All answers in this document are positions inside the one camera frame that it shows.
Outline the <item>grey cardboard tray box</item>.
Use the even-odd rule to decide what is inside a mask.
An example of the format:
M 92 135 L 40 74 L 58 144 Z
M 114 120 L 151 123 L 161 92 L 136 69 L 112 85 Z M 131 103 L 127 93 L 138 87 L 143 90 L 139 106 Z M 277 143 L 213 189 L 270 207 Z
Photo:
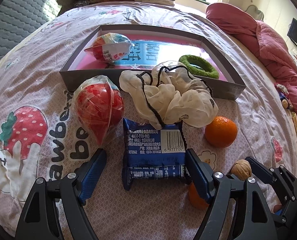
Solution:
M 97 37 L 107 33 L 125 35 L 134 43 L 129 54 L 112 65 L 98 61 L 85 51 Z M 150 25 L 99 26 L 76 48 L 59 73 L 70 91 L 76 90 L 82 82 L 97 75 L 108 76 L 118 85 L 120 74 L 124 70 L 149 72 L 163 62 L 167 66 L 175 64 L 183 55 L 199 56 L 218 71 L 218 79 L 203 78 L 213 90 L 215 98 L 235 100 L 245 89 L 246 85 L 235 68 L 204 36 Z

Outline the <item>pink quilted blanket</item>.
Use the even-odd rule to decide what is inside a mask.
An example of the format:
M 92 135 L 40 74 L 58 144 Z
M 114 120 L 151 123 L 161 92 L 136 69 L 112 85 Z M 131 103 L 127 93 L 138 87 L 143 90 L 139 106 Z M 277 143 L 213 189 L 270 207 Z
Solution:
M 227 3 L 206 8 L 206 18 L 240 41 L 284 85 L 297 114 L 297 66 L 283 38 L 269 25 Z

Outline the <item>strawberry print bed sheet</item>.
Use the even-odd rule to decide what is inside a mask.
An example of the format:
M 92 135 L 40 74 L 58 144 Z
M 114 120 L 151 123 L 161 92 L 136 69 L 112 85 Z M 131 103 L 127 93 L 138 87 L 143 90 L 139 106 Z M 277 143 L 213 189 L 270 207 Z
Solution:
M 217 171 L 252 156 L 297 176 L 297 135 L 281 106 L 274 77 L 238 40 L 204 17 L 163 5 L 104 3 L 72 9 L 25 38 L 0 61 L 0 232 L 14 236 L 35 180 L 58 180 L 97 149 L 71 110 L 59 73 L 75 49 L 101 25 L 153 25 L 206 37 L 233 65 L 246 88 L 234 101 L 217 100 L 219 115 L 238 127 L 234 143 L 210 146 L 204 131 L 183 128 L 188 146 Z M 121 182 L 123 129 L 104 146 L 107 165 L 85 210 L 100 239 L 192 239 L 204 212 L 192 207 L 181 181 Z

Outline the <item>small colourful doll toy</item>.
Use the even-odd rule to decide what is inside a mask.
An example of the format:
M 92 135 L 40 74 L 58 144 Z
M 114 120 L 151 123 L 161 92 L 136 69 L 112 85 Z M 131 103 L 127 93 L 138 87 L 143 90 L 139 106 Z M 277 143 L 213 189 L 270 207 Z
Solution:
M 288 109 L 290 111 L 293 111 L 294 107 L 293 107 L 293 104 L 290 101 L 289 91 L 287 90 L 287 88 L 284 85 L 279 84 L 279 83 L 275 83 L 274 86 L 275 86 L 275 88 L 276 88 L 276 90 L 277 90 L 277 92 L 279 94 L 279 97 L 280 97 L 281 104 L 282 104 L 283 108 Z

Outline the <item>wrapped toy egg in tray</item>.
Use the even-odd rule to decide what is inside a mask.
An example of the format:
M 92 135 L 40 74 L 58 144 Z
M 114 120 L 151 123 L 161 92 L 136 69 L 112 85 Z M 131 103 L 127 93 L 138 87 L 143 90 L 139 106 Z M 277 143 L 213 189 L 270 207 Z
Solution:
M 135 44 L 125 35 L 107 33 L 97 37 L 84 51 L 97 61 L 116 62 L 127 56 Z

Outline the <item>brown walnut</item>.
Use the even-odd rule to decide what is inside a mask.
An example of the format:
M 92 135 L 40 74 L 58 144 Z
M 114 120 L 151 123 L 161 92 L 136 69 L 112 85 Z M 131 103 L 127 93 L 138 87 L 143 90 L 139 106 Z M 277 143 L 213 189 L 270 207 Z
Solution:
M 236 161 L 231 168 L 231 174 L 237 176 L 240 180 L 246 180 L 252 176 L 250 163 L 245 159 Z

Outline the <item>grey quilted headboard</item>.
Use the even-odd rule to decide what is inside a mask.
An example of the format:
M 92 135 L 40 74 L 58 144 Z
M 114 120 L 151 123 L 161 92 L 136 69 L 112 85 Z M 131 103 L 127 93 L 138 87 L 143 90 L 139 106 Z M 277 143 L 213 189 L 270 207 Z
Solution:
M 75 0 L 3 0 L 0 4 L 0 59 L 24 38 L 72 8 Z

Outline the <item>blue snack packet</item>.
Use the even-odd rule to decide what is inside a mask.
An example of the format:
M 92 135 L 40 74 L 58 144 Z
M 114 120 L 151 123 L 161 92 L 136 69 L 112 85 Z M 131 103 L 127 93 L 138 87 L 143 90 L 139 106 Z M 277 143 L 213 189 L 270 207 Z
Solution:
M 150 124 L 124 118 L 123 135 L 121 178 L 125 190 L 130 190 L 138 179 L 179 179 L 187 185 L 191 183 L 184 163 L 187 143 L 182 122 L 157 130 Z

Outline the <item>orange mandarin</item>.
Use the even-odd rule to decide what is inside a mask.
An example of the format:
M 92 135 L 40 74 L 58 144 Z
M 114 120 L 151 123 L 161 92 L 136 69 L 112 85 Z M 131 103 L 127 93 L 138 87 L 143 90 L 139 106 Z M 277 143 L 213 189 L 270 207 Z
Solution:
M 199 196 L 194 183 L 191 183 L 188 187 L 188 198 L 190 204 L 199 210 L 206 210 L 208 208 L 208 203 Z
M 207 142 L 217 148 L 226 148 L 236 139 L 238 128 L 229 118 L 216 116 L 205 128 L 204 135 Z

